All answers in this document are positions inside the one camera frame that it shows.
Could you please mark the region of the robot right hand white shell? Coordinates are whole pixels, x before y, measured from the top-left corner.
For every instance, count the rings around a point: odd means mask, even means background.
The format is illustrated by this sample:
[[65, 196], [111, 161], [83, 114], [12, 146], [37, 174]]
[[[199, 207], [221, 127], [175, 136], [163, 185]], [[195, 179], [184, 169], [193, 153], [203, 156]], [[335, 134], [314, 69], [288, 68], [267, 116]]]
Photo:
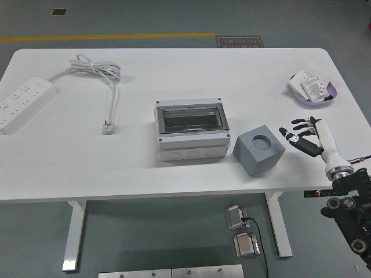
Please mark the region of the robot right hand white shell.
[[326, 163], [325, 173], [329, 181], [354, 172], [351, 163], [341, 157], [329, 125], [323, 119], [310, 116], [306, 119], [295, 119], [292, 124], [294, 124], [293, 130], [305, 130], [299, 134], [293, 134], [281, 127], [279, 132], [296, 149], [312, 157], [320, 156]]

